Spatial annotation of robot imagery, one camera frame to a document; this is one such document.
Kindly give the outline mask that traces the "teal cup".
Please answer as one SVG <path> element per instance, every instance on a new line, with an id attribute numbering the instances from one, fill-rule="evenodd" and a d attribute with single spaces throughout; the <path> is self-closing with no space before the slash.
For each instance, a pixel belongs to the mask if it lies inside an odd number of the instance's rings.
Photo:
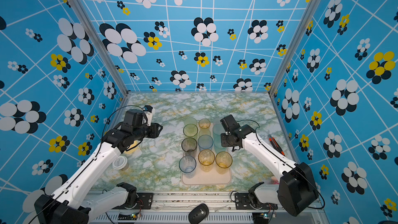
<path id="1" fill-rule="evenodd" d="M 221 134 L 225 133 L 225 130 L 222 124 L 216 123 L 213 125 L 212 132 L 213 132 L 213 137 L 218 139 L 221 137 Z"/>
<path id="2" fill-rule="evenodd" d="M 222 146 L 221 139 L 219 139 L 219 138 L 214 139 L 214 149 L 215 149 L 216 154 L 218 154 L 222 151 L 227 151 L 227 148 Z"/>

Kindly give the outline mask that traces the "amber cup back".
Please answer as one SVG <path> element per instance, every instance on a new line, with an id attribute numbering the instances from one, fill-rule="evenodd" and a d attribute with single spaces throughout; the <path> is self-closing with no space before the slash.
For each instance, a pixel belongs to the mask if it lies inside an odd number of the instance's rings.
<path id="1" fill-rule="evenodd" d="M 226 174 L 233 163 L 232 156 L 227 151 L 217 153 L 215 162 L 217 165 L 217 172 L 219 174 Z"/>

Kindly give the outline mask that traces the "blue-grey translucent cup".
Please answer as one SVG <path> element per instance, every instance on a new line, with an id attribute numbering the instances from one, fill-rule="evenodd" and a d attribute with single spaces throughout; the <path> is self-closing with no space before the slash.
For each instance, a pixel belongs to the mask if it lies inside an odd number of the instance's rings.
<path id="1" fill-rule="evenodd" d="M 198 139 L 198 146 L 200 151 L 209 149 L 211 150 L 214 144 L 214 140 L 210 135 L 202 135 Z"/>

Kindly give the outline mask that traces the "amber cup front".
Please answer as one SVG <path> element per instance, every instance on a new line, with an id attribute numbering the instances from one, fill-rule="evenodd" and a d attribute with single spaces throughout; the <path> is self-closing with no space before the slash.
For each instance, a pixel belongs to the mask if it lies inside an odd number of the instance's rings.
<path id="1" fill-rule="evenodd" d="M 209 172 L 215 162 L 215 154 L 210 149 L 203 149 L 198 155 L 198 161 L 200 163 L 201 170 Z"/>

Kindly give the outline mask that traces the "small amber cup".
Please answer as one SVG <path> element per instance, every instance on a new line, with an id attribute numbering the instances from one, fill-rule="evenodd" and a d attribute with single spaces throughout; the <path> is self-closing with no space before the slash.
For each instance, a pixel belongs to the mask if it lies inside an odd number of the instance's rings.
<path id="1" fill-rule="evenodd" d="M 210 127 L 210 125 L 211 125 L 211 122 L 207 118 L 203 118 L 203 119 L 199 120 L 199 127 L 201 129 L 208 129 Z"/>

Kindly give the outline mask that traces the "dark smoky cup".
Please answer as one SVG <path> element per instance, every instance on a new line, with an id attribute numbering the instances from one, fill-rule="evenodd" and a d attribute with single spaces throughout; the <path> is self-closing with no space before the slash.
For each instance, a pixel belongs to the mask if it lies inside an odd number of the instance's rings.
<path id="1" fill-rule="evenodd" d="M 181 142 L 181 148 L 185 156 L 195 157 L 197 155 L 198 142 L 192 137 L 185 138 Z"/>

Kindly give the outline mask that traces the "pale green tall cup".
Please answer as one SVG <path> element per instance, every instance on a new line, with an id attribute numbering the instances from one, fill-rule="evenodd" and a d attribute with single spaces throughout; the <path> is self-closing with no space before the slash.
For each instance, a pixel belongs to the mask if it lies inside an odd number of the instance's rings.
<path id="1" fill-rule="evenodd" d="M 189 124 L 197 125 L 197 123 L 198 123 L 197 120 L 193 117 L 187 117 L 184 120 L 184 125 L 189 125 Z"/>

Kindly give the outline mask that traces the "grey-blue clear cup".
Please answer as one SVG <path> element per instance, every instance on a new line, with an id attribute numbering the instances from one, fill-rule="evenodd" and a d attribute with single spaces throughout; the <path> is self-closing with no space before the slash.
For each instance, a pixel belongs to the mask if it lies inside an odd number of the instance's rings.
<path id="1" fill-rule="evenodd" d="M 185 175 L 193 175 L 197 166 L 193 156 L 183 156 L 179 161 L 179 169 Z"/>

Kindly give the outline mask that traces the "green translucent cup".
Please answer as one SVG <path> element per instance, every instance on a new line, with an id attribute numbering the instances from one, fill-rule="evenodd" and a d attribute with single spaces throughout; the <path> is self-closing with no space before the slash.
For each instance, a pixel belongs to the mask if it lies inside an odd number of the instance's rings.
<path id="1" fill-rule="evenodd" d="M 185 125 L 183 128 L 183 134 L 187 138 L 197 139 L 198 133 L 199 133 L 199 130 L 198 130 L 197 125 L 195 125 L 195 124 L 190 123 L 190 124 Z"/>

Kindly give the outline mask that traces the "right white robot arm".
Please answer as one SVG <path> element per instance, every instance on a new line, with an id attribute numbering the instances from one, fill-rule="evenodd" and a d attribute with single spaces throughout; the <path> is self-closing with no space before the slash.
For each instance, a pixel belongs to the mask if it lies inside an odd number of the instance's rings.
<path id="1" fill-rule="evenodd" d="M 261 208 L 266 204 L 279 204 L 292 216 L 297 216 L 320 197 L 311 168 L 304 162 L 298 164 L 265 143 L 249 125 L 223 125 L 223 147 L 242 148 L 252 153 L 276 177 L 278 187 L 263 182 L 248 191 L 250 204 Z"/>

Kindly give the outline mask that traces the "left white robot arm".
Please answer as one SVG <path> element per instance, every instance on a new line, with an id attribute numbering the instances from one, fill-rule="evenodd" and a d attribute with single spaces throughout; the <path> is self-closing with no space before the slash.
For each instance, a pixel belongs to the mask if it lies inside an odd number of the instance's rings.
<path id="1" fill-rule="evenodd" d="M 105 170 L 125 151 L 137 147 L 145 138 L 156 139 L 163 127 L 152 122 L 155 109 L 146 105 L 130 109 L 124 120 L 110 129 L 74 175 L 51 194 L 41 195 L 34 203 L 40 224 L 88 224 L 107 211 L 122 205 L 135 207 L 139 202 L 137 189 L 119 183 L 112 190 L 86 199 L 86 195 Z"/>

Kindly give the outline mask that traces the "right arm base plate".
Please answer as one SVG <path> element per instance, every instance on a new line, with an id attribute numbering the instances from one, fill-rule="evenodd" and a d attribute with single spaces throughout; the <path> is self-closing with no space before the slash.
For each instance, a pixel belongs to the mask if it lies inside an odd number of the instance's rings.
<path id="1" fill-rule="evenodd" d="M 261 203 L 260 207 L 254 207 L 251 204 L 248 196 L 249 193 L 239 193 L 239 192 L 232 193 L 232 200 L 235 202 L 235 207 L 237 210 L 264 210 L 264 211 L 278 210 L 277 204 Z"/>

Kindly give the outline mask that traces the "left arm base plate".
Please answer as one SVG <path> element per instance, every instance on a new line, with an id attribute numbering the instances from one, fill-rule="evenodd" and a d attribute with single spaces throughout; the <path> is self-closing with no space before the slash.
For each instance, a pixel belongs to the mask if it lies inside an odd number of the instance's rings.
<path id="1" fill-rule="evenodd" d="M 137 210 L 148 210 L 151 209 L 153 202 L 153 192 L 139 192 L 137 193 L 137 202 L 133 205 L 128 205 L 127 203 L 114 207 L 113 209 L 137 209 Z"/>

